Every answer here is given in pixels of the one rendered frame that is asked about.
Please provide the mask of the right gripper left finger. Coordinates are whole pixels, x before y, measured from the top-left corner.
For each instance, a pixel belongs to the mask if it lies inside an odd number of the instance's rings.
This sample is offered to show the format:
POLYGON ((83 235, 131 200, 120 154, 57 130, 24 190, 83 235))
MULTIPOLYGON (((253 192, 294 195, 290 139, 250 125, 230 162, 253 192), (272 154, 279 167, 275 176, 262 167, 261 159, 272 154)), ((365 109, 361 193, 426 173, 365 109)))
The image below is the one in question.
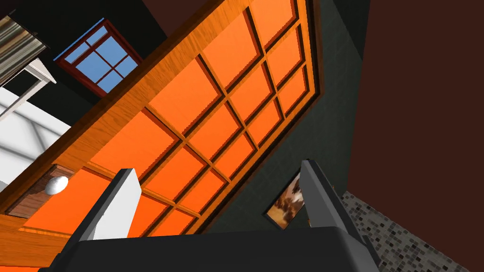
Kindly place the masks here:
POLYGON ((136 171, 133 168, 119 170, 69 241, 126 238, 140 196, 136 171))

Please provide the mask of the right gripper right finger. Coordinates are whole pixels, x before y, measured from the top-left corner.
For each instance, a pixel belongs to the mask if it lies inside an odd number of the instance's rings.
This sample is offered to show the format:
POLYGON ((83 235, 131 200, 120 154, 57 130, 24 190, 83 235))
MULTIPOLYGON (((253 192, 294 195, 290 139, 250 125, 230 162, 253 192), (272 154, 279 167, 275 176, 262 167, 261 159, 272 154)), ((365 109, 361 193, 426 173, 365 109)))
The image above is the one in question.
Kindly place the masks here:
POLYGON ((315 160, 303 160, 299 187, 311 227, 337 227, 365 244, 340 197, 315 160))

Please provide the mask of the framed brown picture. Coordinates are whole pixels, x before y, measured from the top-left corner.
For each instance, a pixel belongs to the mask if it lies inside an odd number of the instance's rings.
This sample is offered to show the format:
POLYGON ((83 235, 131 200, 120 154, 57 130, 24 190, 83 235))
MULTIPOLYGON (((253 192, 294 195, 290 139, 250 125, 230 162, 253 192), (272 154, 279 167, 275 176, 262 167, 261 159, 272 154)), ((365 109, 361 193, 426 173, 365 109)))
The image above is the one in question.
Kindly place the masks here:
POLYGON ((291 177, 282 191, 263 213, 263 215, 280 230, 285 230, 299 211, 304 207, 299 180, 300 170, 291 177))

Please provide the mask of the white round door knob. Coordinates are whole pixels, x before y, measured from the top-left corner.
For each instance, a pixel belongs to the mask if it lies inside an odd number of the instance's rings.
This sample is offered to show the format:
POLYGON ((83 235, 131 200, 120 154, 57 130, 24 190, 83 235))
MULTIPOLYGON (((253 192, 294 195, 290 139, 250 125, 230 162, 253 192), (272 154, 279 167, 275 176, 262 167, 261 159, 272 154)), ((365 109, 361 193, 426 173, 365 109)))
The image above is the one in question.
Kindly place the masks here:
POLYGON ((62 192, 68 185, 69 179, 65 176, 54 177, 49 179, 45 186, 45 193, 53 196, 62 192))

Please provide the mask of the orange panelled door leaf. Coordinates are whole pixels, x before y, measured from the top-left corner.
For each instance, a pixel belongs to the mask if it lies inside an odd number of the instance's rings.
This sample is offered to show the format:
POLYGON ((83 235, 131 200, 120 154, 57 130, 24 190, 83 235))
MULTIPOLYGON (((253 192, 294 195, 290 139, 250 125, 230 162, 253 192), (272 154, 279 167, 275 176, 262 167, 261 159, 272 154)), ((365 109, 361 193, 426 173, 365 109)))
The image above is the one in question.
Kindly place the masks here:
POLYGON ((141 196, 114 240, 201 230, 320 95, 317 6, 207 0, 0 192, 0 272, 48 269, 121 169, 141 196))

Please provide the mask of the white table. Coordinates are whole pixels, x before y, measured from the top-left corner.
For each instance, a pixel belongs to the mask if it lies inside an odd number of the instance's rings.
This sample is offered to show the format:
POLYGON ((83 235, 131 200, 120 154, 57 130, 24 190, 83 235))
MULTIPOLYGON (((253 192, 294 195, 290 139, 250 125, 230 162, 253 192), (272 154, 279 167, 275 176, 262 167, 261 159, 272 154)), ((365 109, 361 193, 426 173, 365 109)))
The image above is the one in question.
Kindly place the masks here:
POLYGON ((56 83, 39 58, 23 68, 36 82, 21 96, 0 87, 0 192, 55 143, 70 126, 27 100, 56 83))

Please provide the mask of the red framed window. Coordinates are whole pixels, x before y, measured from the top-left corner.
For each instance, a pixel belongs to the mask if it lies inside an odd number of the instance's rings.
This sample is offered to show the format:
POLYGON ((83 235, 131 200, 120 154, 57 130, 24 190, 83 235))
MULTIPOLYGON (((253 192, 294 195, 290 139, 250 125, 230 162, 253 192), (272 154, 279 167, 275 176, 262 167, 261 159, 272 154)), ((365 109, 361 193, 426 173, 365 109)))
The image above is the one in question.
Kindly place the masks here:
POLYGON ((102 98, 132 72, 142 58, 114 25, 102 18, 54 58, 54 62, 102 98))

